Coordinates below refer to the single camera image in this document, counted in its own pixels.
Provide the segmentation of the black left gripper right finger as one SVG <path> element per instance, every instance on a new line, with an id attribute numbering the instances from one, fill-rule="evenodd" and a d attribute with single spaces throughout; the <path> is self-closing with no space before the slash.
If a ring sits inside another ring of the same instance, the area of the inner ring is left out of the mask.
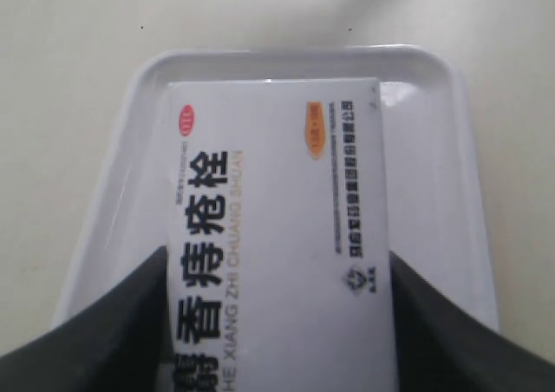
<path id="1" fill-rule="evenodd" d="M 554 366 L 469 316 L 389 254 L 401 391 L 552 391 Z"/>

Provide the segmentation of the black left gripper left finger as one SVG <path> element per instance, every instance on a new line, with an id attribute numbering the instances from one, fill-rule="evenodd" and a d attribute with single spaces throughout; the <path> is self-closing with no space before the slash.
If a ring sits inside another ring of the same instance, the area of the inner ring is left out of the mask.
<path id="1" fill-rule="evenodd" d="M 167 249 L 112 290 L 1 358 L 3 391 L 154 391 L 167 333 Z"/>

